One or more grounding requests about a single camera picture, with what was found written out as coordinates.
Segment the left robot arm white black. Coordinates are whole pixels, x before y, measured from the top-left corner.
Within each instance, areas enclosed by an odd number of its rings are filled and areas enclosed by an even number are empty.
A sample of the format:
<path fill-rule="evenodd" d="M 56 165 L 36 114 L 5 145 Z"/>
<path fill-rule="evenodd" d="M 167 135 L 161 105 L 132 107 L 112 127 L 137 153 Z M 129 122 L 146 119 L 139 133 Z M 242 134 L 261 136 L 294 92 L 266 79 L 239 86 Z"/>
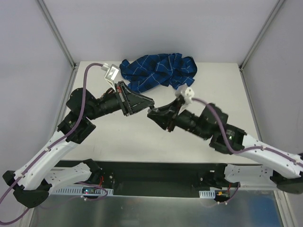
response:
<path fill-rule="evenodd" d="M 92 120 L 119 110 L 125 116 L 133 115 L 153 106 L 154 100 L 131 91 L 120 81 L 100 98 L 95 98 L 85 88 L 78 88 L 71 93 L 66 105 L 70 112 L 49 142 L 22 168 L 3 175 L 16 200 L 27 208 L 40 205 L 51 193 L 70 184 L 97 183 L 101 169 L 92 159 L 57 173 L 51 170 L 95 130 Z"/>

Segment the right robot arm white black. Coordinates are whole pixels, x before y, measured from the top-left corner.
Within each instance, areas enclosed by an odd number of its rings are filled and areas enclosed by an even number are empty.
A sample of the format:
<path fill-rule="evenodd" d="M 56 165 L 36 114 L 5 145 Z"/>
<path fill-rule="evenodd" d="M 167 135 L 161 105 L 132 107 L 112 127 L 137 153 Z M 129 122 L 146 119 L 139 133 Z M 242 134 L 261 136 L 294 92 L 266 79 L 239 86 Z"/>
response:
<path fill-rule="evenodd" d="M 209 147 L 226 155 L 238 155 L 262 165 L 258 178 L 265 176 L 277 189 L 291 193 L 303 192 L 303 156 L 292 154 L 270 146 L 249 135 L 245 130 L 228 124 L 228 114 L 214 103 L 199 98 L 193 101 L 205 105 L 200 116 L 188 110 L 181 110 L 182 98 L 172 103 L 148 110 L 148 118 L 165 131 L 179 127 L 203 140 L 209 140 Z"/>

